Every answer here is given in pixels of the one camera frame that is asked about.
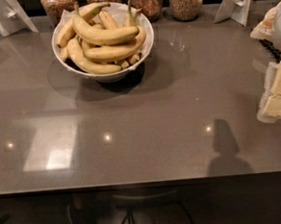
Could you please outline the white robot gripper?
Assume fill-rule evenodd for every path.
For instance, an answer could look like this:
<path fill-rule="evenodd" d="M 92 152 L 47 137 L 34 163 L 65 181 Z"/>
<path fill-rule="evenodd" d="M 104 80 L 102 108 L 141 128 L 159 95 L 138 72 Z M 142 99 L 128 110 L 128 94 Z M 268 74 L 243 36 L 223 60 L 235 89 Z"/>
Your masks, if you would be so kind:
<path fill-rule="evenodd" d="M 265 39 L 281 51 L 281 1 L 265 13 L 264 19 L 252 29 L 250 36 Z M 264 88 L 257 118 L 263 123 L 275 123 L 281 118 L 281 62 L 268 65 Z"/>

